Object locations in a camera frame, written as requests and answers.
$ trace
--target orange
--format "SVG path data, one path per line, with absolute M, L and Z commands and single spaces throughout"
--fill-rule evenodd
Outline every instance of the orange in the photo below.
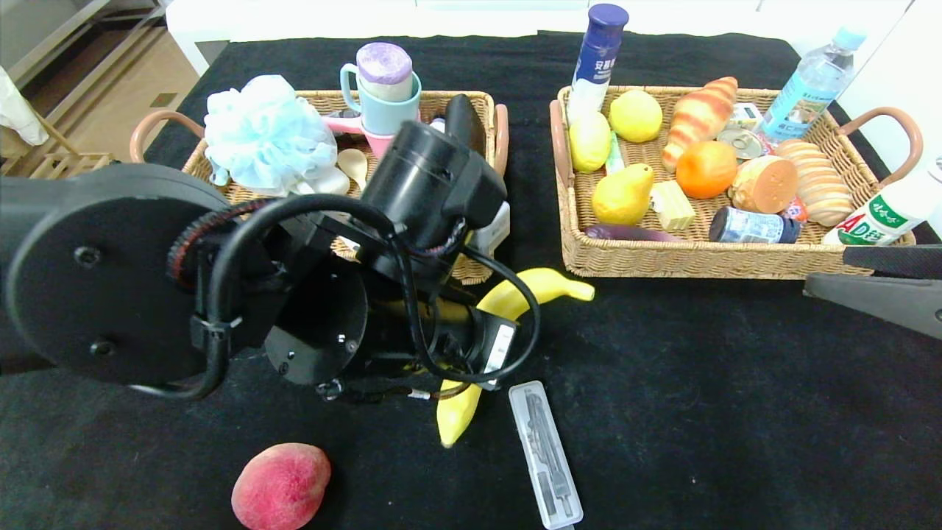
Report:
M 736 179 L 736 150 L 720 141 L 698 141 L 677 161 L 677 184 L 693 199 L 712 199 Z

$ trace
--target wicker basket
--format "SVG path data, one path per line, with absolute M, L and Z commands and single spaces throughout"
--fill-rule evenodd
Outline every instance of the wicker basket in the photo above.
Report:
M 357 91 L 351 91 L 351 93 L 356 97 Z M 479 91 L 423 91 L 419 100 L 419 112 L 422 121 L 427 123 L 436 115 L 444 114 L 448 101 L 460 93 L 468 96 L 475 111 L 478 113 L 481 123 L 484 125 L 487 161 L 495 168 L 498 174 L 503 176 L 504 170 L 507 167 L 507 149 L 510 139 L 507 108 L 503 105 L 495 106 L 494 100 L 489 94 Z M 340 91 L 299 91 L 298 95 L 311 102 L 321 114 L 329 114 L 347 108 L 347 104 L 344 102 Z M 143 156 L 141 155 L 143 152 L 143 139 L 147 137 L 147 133 L 154 125 L 162 120 L 179 122 L 200 138 L 203 137 L 203 128 L 195 124 L 192 120 L 189 120 L 189 118 L 183 114 L 169 110 L 160 110 L 144 118 L 132 135 L 131 158 L 135 162 L 143 161 Z M 366 180 L 368 181 L 376 170 L 378 160 L 373 156 L 373 151 L 370 149 L 369 144 L 366 143 L 364 137 L 357 136 L 355 138 L 356 141 L 352 147 L 360 149 L 366 154 L 368 163 Z M 206 140 L 200 140 L 196 150 L 193 151 L 186 165 L 184 165 L 183 171 L 184 173 L 192 174 L 201 180 L 209 182 L 213 169 L 209 160 L 203 155 L 205 150 Z M 259 195 L 242 188 L 234 182 L 230 182 L 228 185 L 219 188 L 219 190 L 231 203 L 248 201 L 259 197 Z M 348 195 L 351 197 L 360 196 L 359 186 L 352 181 L 350 182 Z M 340 240 L 333 242 L 333 251 L 346 259 L 354 258 L 354 252 Z M 467 259 L 464 255 L 460 255 L 451 274 L 461 280 L 465 285 L 474 285 L 487 280 L 491 275 L 491 270 L 477 263 L 477 261 L 472 261 Z
M 645 162 L 655 168 L 656 180 L 668 180 L 660 161 L 661 149 L 666 143 L 674 104 L 684 94 L 697 90 L 682 87 L 609 87 L 603 112 L 608 115 L 609 103 L 629 89 L 642 89 L 658 100 L 664 110 L 664 123 L 657 140 L 645 143 L 630 143 L 619 140 L 625 163 Z M 703 278 L 764 278 L 804 279 L 809 273 L 868 274 L 868 269 L 848 267 L 843 264 L 843 247 L 821 245 L 819 241 L 828 228 L 809 223 L 796 244 L 764 243 L 715 243 L 707 233 L 713 214 L 721 207 L 729 206 L 725 194 L 720 197 L 697 201 L 691 200 L 697 217 L 693 224 L 674 235 L 682 242 L 595 240 L 583 230 L 598 223 L 592 209 L 592 193 L 595 184 L 605 176 L 604 170 L 592 174 L 573 174 L 569 156 L 568 128 L 565 108 L 570 88 L 559 93 L 559 99 L 550 105 L 553 150 L 557 170 L 557 193 L 560 202 L 560 229 L 562 258 L 566 268 L 581 276 L 651 276 L 651 277 L 703 277 Z M 765 111 L 779 91 L 740 89 L 740 102 L 753 102 Z M 839 127 L 830 113 L 817 120 L 805 138 L 816 143 L 833 162 L 837 171 L 851 188 L 855 207 L 865 203 L 878 189 L 879 183 L 867 164 L 847 139 L 864 121 L 877 114 L 888 114 L 901 120 L 910 138 L 914 151 L 921 141 L 915 124 L 901 111 L 880 108 L 862 116 L 854 123 Z M 915 164 L 918 155 L 911 153 L 912 160 L 891 178 L 902 177 Z M 662 230 L 657 214 L 648 211 L 641 226 Z M 898 244 L 915 244 L 912 233 Z

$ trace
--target canned food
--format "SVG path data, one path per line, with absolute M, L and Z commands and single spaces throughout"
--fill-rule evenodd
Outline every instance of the canned food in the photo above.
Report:
M 716 137 L 716 140 L 731 145 L 736 150 L 736 158 L 740 162 L 766 154 L 762 140 L 746 129 L 726 129 Z

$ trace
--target robotic arm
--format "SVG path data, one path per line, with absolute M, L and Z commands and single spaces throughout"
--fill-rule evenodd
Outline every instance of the robotic arm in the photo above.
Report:
M 0 373 L 55 365 L 196 399 L 231 356 L 264 347 L 285 379 L 330 400 L 376 402 L 403 388 L 357 382 L 417 372 L 487 386 L 523 363 L 539 330 L 527 286 L 464 246 L 505 197 L 478 153 L 419 123 L 403 125 L 359 200 L 230 206 L 192 176 L 144 164 L 4 179 Z M 338 236 L 359 243 L 356 262 L 331 252 Z M 523 353 L 487 373 L 518 324 L 474 308 L 450 278 L 461 253 L 506 276 L 532 309 Z M 498 333 L 505 326 L 513 333 Z

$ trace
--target pink cup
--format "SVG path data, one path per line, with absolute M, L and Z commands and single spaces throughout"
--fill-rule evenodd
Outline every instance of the pink cup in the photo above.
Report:
M 362 134 L 366 136 L 366 143 L 369 143 L 370 149 L 373 150 L 373 156 L 376 157 L 377 160 L 382 159 L 382 156 L 386 153 L 386 149 L 389 148 L 389 144 L 393 141 L 393 138 L 396 137 L 394 134 L 377 135 L 370 133 L 363 127 L 361 118 L 321 116 L 321 119 L 324 120 L 324 123 L 327 124 L 333 132 Z

